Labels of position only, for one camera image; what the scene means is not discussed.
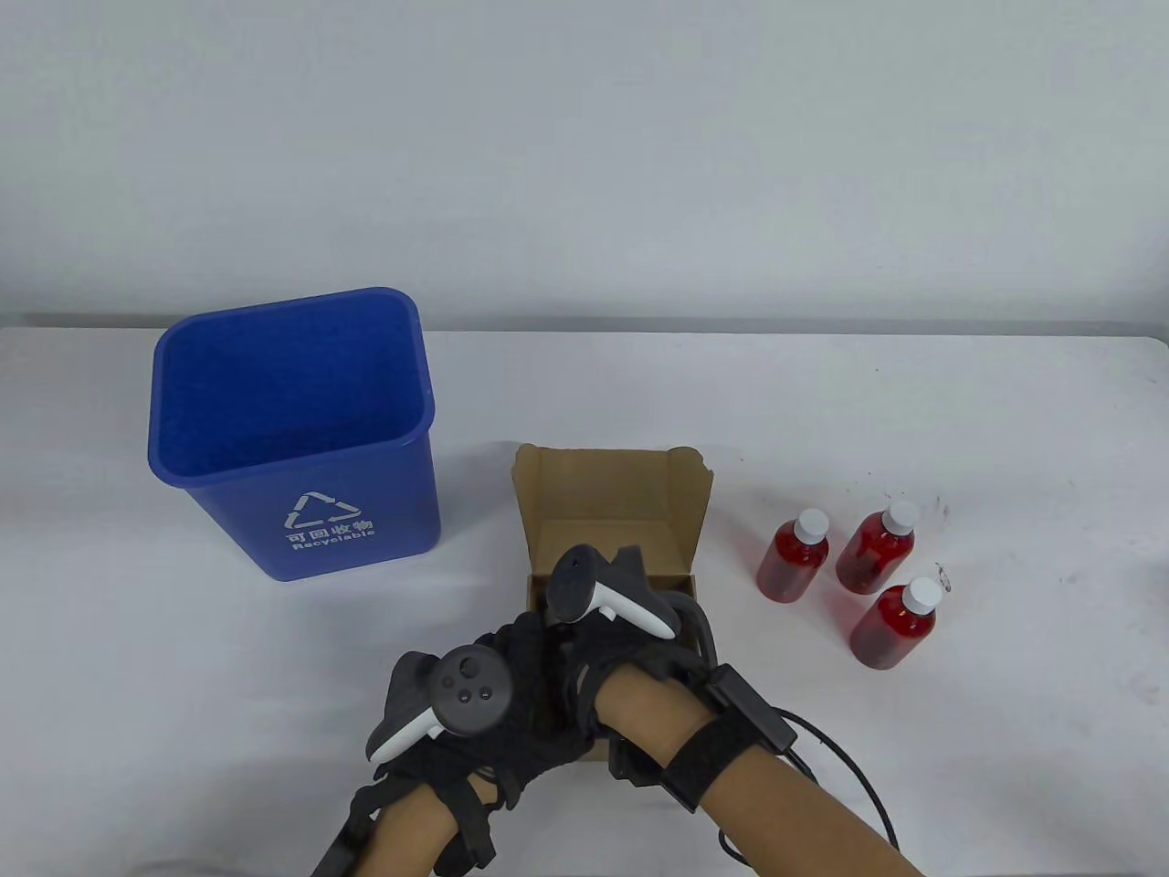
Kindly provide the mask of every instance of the red liquid bottle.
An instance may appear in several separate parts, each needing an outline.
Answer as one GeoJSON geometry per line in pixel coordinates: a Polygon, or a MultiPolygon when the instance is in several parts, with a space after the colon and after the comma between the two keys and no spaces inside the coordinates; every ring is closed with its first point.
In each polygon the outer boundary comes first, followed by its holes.
{"type": "Polygon", "coordinates": [[[849,637],[857,661],[873,670],[897,667],[934,629],[945,593],[933,579],[914,579],[881,594],[849,637]]]}
{"type": "Polygon", "coordinates": [[[836,561],[836,578],[853,594],[876,594],[913,551],[920,512],[898,499],[865,518],[836,561]]]}
{"type": "Polygon", "coordinates": [[[819,509],[804,509],[776,530],[755,574],[763,596],[777,603],[794,603],[803,596],[828,560],[826,536],[828,516],[819,509]]]}

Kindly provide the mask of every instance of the white tabletop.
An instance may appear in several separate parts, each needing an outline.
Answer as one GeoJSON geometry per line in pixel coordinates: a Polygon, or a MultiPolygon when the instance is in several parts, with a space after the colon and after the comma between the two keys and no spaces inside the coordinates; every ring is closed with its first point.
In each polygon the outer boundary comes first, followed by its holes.
{"type": "MultiPolygon", "coordinates": [[[[157,337],[0,331],[6,875],[307,873],[369,773],[397,655],[523,608],[521,441],[703,451],[696,573],[721,657],[853,754],[927,873],[1169,872],[1164,345],[429,333],[442,541],[282,585],[146,468],[157,337]],[[825,573],[777,606],[750,572],[802,506],[838,548],[900,496],[925,518],[899,578],[941,564],[954,592],[880,674],[842,633],[865,600],[825,573]]],[[[873,821],[822,746],[797,751],[873,821]]],[[[599,765],[493,822],[491,873],[742,873],[705,817],[599,765]]]]}

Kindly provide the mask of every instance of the vr controller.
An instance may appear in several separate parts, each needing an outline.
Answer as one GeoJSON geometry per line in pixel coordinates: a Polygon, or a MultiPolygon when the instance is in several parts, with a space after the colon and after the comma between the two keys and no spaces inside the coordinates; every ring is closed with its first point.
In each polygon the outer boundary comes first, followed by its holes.
{"type": "Polygon", "coordinates": [[[494,649],[459,645],[442,658],[408,651],[389,676],[386,709],[366,743],[366,758],[380,765],[443,732],[480,734],[504,717],[511,699],[511,671],[494,649]]]}
{"type": "Polygon", "coordinates": [[[556,561],[548,580],[548,621],[573,624],[594,609],[613,621],[621,616],[659,640],[682,633],[678,613],[650,587],[636,545],[621,548],[613,562],[592,545],[577,545],[556,561]]]}

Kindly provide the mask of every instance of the cardboard box flap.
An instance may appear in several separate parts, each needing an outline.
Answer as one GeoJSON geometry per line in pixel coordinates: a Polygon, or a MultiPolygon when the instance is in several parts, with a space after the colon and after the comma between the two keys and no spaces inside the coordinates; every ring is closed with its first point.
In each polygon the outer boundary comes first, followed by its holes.
{"type": "Polygon", "coordinates": [[[690,572],[714,475],[693,448],[567,450],[524,444],[512,481],[535,575],[580,543],[641,545],[650,575],[690,572]]]}

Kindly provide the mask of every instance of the black cable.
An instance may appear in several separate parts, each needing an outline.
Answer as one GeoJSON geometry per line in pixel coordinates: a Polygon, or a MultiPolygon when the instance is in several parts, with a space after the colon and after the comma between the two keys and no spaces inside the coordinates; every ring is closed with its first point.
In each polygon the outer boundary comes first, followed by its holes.
{"type": "MultiPolygon", "coordinates": [[[[860,781],[860,785],[869,795],[869,800],[872,801],[873,807],[877,808],[877,815],[880,816],[881,824],[885,827],[885,836],[888,838],[890,847],[900,851],[901,848],[897,843],[897,831],[893,830],[893,821],[888,817],[888,812],[885,809],[885,805],[881,803],[880,796],[877,794],[877,789],[874,789],[872,783],[869,782],[869,778],[865,776],[864,771],[862,771],[859,765],[857,765],[857,762],[849,757],[849,753],[842,750],[836,740],[801,716],[796,716],[794,712],[789,712],[787,710],[781,710],[779,706],[773,706],[772,709],[788,721],[794,721],[800,725],[800,727],[811,733],[817,740],[828,746],[828,748],[832,751],[832,754],[844,762],[845,767],[852,771],[852,775],[860,781]]],[[[819,780],[816,779],[816,774],[811,772],[808,762],[800,758],[795,752],[788,750],[783,753],[783,758],[790,761],[791,766],[809,780],[815,782],[817,786],[819,785],[819,780]]],[[[719,847],[721,847],[722,851],[731,856],[731,858],[735,862],[750,868],[750,863],[746,859],[746,857],[731,845],[731,841],[727,840],[726,833],[721,828],[719,829],[719,847]]]]}
{"type": "MultiPolygon", "coordinates": [[[[703,607],[700,607],[698,601],[692,596],[679,592],[663,592],[663,596],[665,596],[666,602],[669,602],[684,620],[690,620],[692,622],[692,633],[694,638],[698,640],[699,651],[706,663],[711,667],[711,669],[713,669],[718,664],[717,652],[714,651],[714,634],[711,630],[711,622],[706,619],[706,613],[703,612],[703,607]]],[[[869,795],[869,800],[873,802],[873,807],[877,808],[877,815],[880,816],[881,826],[885,827],[885,836],[888,838],[890,845],[894,850],[900,851],[901,848],[897,842],[897,831],[893,830],[893,821],[888,817],[888,812],[885,809],[885,805],[881,803],[880,796],[877,794],[877,789],[874,789],[872,783],[869,782],[869,778],[865,776],[864,771],[862,771],[857,762],[849,757],[849,753],[842,750],[836,740],[807,719],[796,716],[794,712],[789,712],[788,710],[782,710],[779,706],[773,706],[772,709],[775,710],[775,712],[783,719],[794,721],[804,731],[808,731],[817,740],[828,746],[828,748],[832,751],[833,755],[844,762],[844,766],[852,772],[852,775],[856,776],[864,787],[865,794],[869,795]]],[[[783,753],[783,755],[791,762],[793,767],[800,771],[800,773],[815,782],[817,786],[819,785],[819,781],[816,779],[816,774],[814,774],[811,768],[808,767],[807,761],[800,758],[791,750],[788,750],[783,753]]],[[[743,858],[742,854],[731,845],[731,842],[727,840],[726,834],[722,833],[722,829],[719,829],[719,845],[722,848],[722,851],[731,856],[731,858],[735,862],[750,868],[750,864],[746,858],[743,858]]]]}
{"type": "Polygon", "coordinates": [[[815,782],[817,786],[819,785],[819,780],[816,779],[816,774],[814,774],[811,772],[811,768],[808,767],[808,762],[804,761],[802,758],[800,758],[793,750],[788,750],[787,752],[784,752],[783,758],[790,761],[791,766],[796,768],[800,773],[802,773],[804,776],[807,776],[809,780],[815,782]]]}
{"type": "Polygon", "coordinates": [[[852,775],[857,778],[864,787],[865,793],[869,795],[869,800],[872,801],[873,807],[877,808],[877,815],[880,816],[881,826],[885,827],[885,836],[888,838],[888,845],[894,850],[900,850],[901,848],[897,842],[897,831],[893,830],[893,821],[888,817],[888,812],[885,809],[885,805],[881,803],[880,795],[877,794],[877,789],[874,789],[872,783],[869,782],[869,778],[865,776],[865,772],[860,769],[860,766],[849,757],[848,752],[841,748],[836,740],[808,721],[808,719],[801,718],[794,712],[781,710],[779,706],[773,706],[772,709],[788,721],[796,723],[800,727],[804,728],[804,731],[812,734],[817,740],[828,746],[828,748],[832,751],[832,754],[844,762],[845,767],[852,771],[852,775]]]}
{"type": "MultiPolygon", "coordinates": [[[[787,752],[783,753],[783,758],[790,761],[791,766],[796,768],[800,773],[802,773],[804,776],[807,776],[809,780],[815,782],[817,786],[819,785],[819,780],[816,779],[816,774],[811,772],[811,768],[808,766],[808,762],[804,761],[802,758],[800,758],[795,752],[788,750],[787,752]]],[[[731,858],[733,858],[735,862],[738,862],[741,865],[747,865],[747,868],[750,868],[750,865],[747,863],[747,859],[743,858],[742,854],[731,845],[731,841],[727,840],[726,833],[721,828],[719,829],[719,847],[721,847],[722,851],[726,852],[728,856],[731,856],[731,858]]]]}

